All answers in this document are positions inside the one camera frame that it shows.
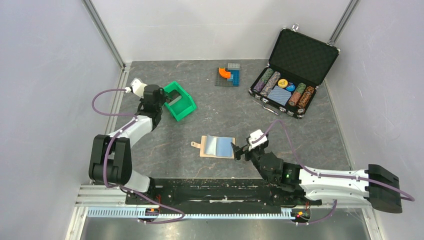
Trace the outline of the beige leather card holder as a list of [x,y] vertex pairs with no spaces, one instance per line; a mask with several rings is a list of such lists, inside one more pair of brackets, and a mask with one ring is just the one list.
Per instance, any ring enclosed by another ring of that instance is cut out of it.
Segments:
[[192,141],[190,146],[199,149],[202,158],[233,159],[232,144],[235,143],[235,137],[202,135],[200,143]]

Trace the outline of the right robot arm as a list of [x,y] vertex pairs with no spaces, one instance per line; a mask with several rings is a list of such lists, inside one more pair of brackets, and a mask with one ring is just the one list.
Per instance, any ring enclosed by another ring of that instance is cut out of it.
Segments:
[[400,214],[402,199],[399,178],[378,164],[360,170],[325,170],[285,162],[273,152],[265,152],[267,143],[256,148],[231,144],[236,161],[245,157],[269,186],[288,193],[295,204],[304,201],[349,201],[371,205],[375,210]]

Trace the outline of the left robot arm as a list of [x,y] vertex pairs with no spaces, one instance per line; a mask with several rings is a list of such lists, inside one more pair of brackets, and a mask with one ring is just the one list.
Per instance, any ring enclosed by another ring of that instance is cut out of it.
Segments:
[[156,84],[142,83],[126,87],[124,91],[139,96],[140,104],[124,126],[94,137],[88,176],[106,187],[122,187],[138,192],[140,200],[151,204],[157,198],[157,190],[150,186],[150,177],[133,169],[132,147],[156,129],[162,119],[162,106],[167,96],[164,89]]

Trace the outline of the dark card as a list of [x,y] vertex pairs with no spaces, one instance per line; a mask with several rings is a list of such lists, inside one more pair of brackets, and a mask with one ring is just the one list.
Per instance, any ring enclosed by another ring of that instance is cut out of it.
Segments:
[[173,95],[173,96],[169,96],[168,98],[167,98],[167,100],[166,100],[166,103],[169,105],[169,106],[172,106],[172,105],[174,105],[174,104],[176,104],[179,100],[181,100],[182,99],[182,96],[179,94],[179,93],[177,93],[177,94],[175,94],[175,95]]

